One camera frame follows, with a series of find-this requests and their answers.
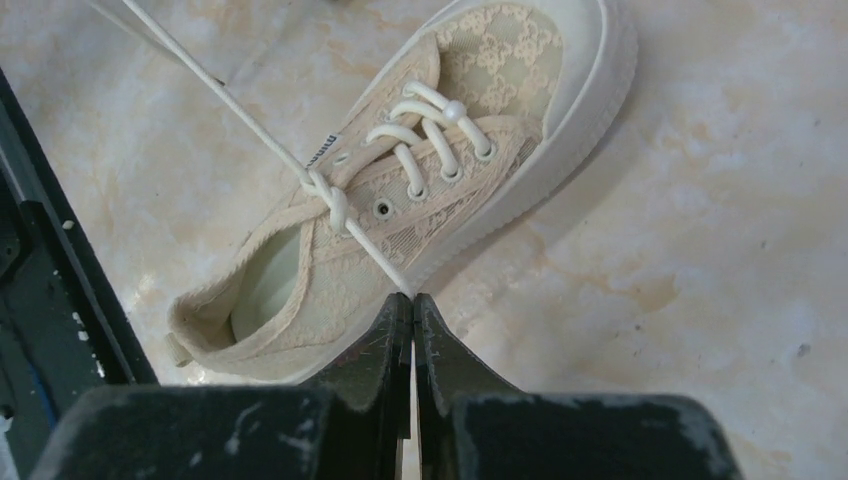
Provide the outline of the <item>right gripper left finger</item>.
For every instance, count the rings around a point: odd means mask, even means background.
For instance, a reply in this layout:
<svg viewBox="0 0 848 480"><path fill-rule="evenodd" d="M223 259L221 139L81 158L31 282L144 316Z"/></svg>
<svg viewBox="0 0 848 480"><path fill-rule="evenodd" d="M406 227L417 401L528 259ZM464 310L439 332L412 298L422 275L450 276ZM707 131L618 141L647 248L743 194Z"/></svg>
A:
<svg viewBox="0 0 848 480"><path fill-rule="evenodd" d="M82 396L36 479L397 479L410 434L412 301L297 384L105 386Z"/></svg>

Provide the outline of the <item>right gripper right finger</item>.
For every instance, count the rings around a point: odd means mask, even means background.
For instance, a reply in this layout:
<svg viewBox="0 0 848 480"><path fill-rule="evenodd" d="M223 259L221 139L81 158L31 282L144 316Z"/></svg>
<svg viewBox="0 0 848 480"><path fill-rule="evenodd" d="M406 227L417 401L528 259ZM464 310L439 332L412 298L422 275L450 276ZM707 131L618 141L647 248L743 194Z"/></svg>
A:
<svg viewBox="0 0 848 480"><path fill-rule="evenodd" d="M426 479L738 479L719 423L664 394L525 392L414 301L422 475Z"/></svg>

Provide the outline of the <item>white shoelace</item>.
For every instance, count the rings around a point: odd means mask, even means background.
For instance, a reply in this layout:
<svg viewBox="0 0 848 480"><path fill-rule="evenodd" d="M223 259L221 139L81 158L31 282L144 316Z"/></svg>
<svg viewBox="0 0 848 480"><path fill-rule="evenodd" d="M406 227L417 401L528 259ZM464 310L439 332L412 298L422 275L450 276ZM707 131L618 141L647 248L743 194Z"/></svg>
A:
<svg viewBox="0 0 848 480"><path fill-rule="evenodd" d="M198 63L183 45L154 20L137 2L126 1L124 4L148 27L166 50L176 56L180 63L209 87L272 152L284 161L287 167L298 177L305 193L322 199L329 208L330 223L336 232L352 236L394 282L400 292L408 296L416 293L415 288L404 277L401 271L368 238L357 221L349 216L348 200L346 194L340 188L329 183L321 172L310 169L300 163L280 142L271 136L269 131L258 120L237 102L216 77L211 75ZM446 136L439 129L440 126L455 126L462 131L467 139L471 141L474 147L475 157L480 161L487 162L496 153L494 142L468 116L467 108L463 103L456 100L449 100L435 89L427 87L419 81L410 81L405 84L402 93L405 95L415 95L417 98L415 100L400 102L390 111L389 116L395 118L402 113L412 113L421 117L422 127L426 133L426 140L437 151L442 164L441 173L446 178L453 178L459 174L459 162L450 150ZM381 137L391 137L397 141L394 152L409 180L408 194L412 199L422 198L425 193L423 174L413 158L410 147L422 143L423 139L408 127L384 123L369 131L366 140L373 141Z"/></svg>

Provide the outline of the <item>beige lace sneaker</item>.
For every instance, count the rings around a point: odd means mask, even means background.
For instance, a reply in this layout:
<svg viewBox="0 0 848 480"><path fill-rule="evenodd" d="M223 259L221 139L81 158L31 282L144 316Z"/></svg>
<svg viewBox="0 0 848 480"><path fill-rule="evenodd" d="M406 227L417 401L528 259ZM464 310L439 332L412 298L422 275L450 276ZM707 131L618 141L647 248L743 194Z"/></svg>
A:
<svg viewBox="0 0 848 480"><path fill-rule="evenodd" d="M306 167L347 197L349 216L417 290L441 265L543 201L590 155L634 78L637 34L619 1L455 1L384 66ZM421 117L390 111L419 81L495 144L475 157L457 127L440 126L459 162L446 178ZM397 141L374 127L412 129L425 193L408 194ZM370 327L400 292L327 205L301 184L257 226L231 265L173 303L173 363L263 381L311 376Z"/></svg>

